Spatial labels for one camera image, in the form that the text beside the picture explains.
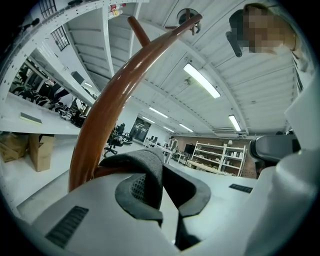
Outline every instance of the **shelf item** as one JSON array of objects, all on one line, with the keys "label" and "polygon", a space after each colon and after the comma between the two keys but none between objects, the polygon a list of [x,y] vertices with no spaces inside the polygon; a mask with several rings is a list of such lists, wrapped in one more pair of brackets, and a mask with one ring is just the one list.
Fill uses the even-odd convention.
[{"label": "shelf item", "polygon": [[[21,112],[40,119],[42,124],[21,119]],[[70,121],[63,120],[58,113],[38,106],[12,93],[8,93],[4,108],[0,109],[0,115],[2,117],[0,131],[64,135],[78,135],[80,132],[80,128],[73,125]]]},{"label": "shelf item", "polygon": [[232,176],[230,173],[213,169],[213,168],[211,168],[211,167],[209,167],[209,166],[206,166],[206,165],[204,165],[204,164],[201,164],[201,163],[198,163],[198,162],[195,162],[195,161],[188,160],[187,163],[189,163],[189,164],[192,165],[192,166],[195,166],[195,167],[198,167],[198,168],[200,168],[200,169],[203,169],[203,170],[205,170],[205,171],[214,173],[214,174],[225,175],[225,176]]},{"label": "shelf item", "polygon": [[[222,154],[212,152],[212,151],[203,150],[203,147],[206,147],[208,149],[211,148],[211,149],[222,150]],[[205,154],[218,156],[218,157],[220,157],[220,161],[210,160],[210,159],[204,158],[202,156],[197,155],[196,152],[202,152]],[[238,170],[237,176],[239,177],[239,176],[241,176],[244,165],[245,165],[245,160],[246,160],[246,156],[247,156],[246,152],[247,152],[246,146],[244,146],[242,148],[242,147],[230,147],[230,146],[227,146],[227,144],[224,144],[224,146],[220,146],[220,145],[212,145],[212,144],[204,144],[204,143],[196,142],[191,161],[193,160],[193,157],[196,157],[198,159],[213,162],[213,163],[219,165],[218,172],[221,172],[221,173],[225,173],[224,170],[226,167],[231,167],[231,168]],[[240,161],[240,167],[231,165],[231,162],[229,161],[229,159]]]},{"label": "shelf item", "polygon": [[213,163],[216,163],[216,164],[220,164],[220,162],[217,162],[217,161],[214,161],[214,160],[211,160],[211,159],[207,159],[207,158],[204,158],[204,157],[201,157],[201,156],[199,156],[199,155],[194,155],[194,157],[196,157],[196,158],[201,158],[201,159],[204,159],[204,160],[207,160],[207,161],[210,161],[210,162],[213,162]]},{"label": "shelf item", "polygon": [[227,166],[227,167],[232,167],[232,168],[235,168],[235,169],[240,170],[240,167],[233,166],[233,165],[230,165],[230,164],[223,163],[222,165],[223,165],[223,166]]},{"label": "shelf item", "polygon": [[199,152],[203,152],[203,153],[206,153],[206,154],[222,157],[222,154],[219,154],[219,153],[216,153],[216,152],[206,151],[206,150],[197,149],[197,148],[195,148],[194,150],[195,151],[199,151]]},{"label": "shelf item", "polygon": [[24,158],[7,163],[4,163],[2,158],[0,159],[1,185],[5,185],[10,207],[16,208],[45,185],[69,170],[76,140],[76,136],[73,136],[72,139],[57,137],[51,155],[50,169],[41,172],[36,172],[29,154]]}]

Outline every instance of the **ceiling fan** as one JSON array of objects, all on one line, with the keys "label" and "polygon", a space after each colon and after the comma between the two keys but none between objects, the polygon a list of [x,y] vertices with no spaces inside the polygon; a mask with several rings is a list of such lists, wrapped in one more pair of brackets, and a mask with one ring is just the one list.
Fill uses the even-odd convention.
[{"label": "ceiling fan", "polygon": [[[190,18],[192,18],[193,16],[197,15],[198,12],[194,9],[190,9],[190,8],[185,8],[182,9],[181,11],[179,11],[178,15],[176,16],[177,22],[179,25],[181,25],[182,23],[186,22],[187,20],[189,20]],[[168,30],[174,30],[175,28],[177,28],[177,26],[165,26],[166,29]],[[193,27],[190,29],[192,31],[192,35],[194,36],[195,33],[198,34],[201,30],[201,24],[198,21],[197,23],[195,23],[193,25]]]}]

